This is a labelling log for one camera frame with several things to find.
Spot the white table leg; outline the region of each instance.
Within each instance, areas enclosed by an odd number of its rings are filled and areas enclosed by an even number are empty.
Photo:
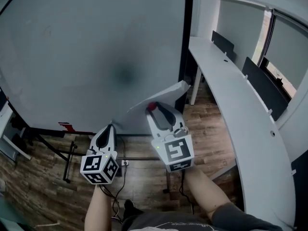
[[[232,169],[234,166],[236,166],[236,161],[233,159],[227,166],[223,167],[221,170],[217,171],[214,175],[211,175],[210,179],[216,179],[217,177],[223,175],[228,170]]]
[[[196,79],[194,80],[194,86],[193,86],[193,91],[192,91],[192,98],[191,98],[191,105],[194,105],[194,101],[196,100],[199,84],[200,84],[200,79],[201,79],[201,70],[198,67],[197,74],[196,74]]]
[[[18,151],[18,152],[19,152],[21,155],[23,155],[26,159],[31,160],[31,157],[30,157],[28,154],[24,153],[22,150],[20,150],[15,144],[13,144],[13,142],[10,141],[8,137],[6,137],[6,136],[4,135],[4,136],[3,136],[3,139],[4,139],[5,141],[7,141],[8,144],[9,144],[10,146],[12,146],[16,151]]]

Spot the shoe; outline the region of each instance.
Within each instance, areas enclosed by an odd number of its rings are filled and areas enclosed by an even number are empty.
[[[133,209],[133,208],[135,208],[135,204],[134,204],[134,202],[132,202],[130,199],[127,199],[127,200],[125,201],[125,203],[124,203],[124,208],[125,208],[126,210]]]

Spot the power outlet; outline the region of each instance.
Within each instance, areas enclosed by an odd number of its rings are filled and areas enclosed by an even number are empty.
[[[121,165],[122,166],[128,166],[129,165],[129,161],[128,160],[122,160]]]

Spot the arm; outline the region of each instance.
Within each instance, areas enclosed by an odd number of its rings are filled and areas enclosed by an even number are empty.
[[[185,180],[195,200],[206,211],[208,218],[212,220],[212,215],[218,207],[230,203],[229,198],[196,165],[185,171]]]
[[[111,230],[111,199],[95,186],[85,219],[85,231]]]

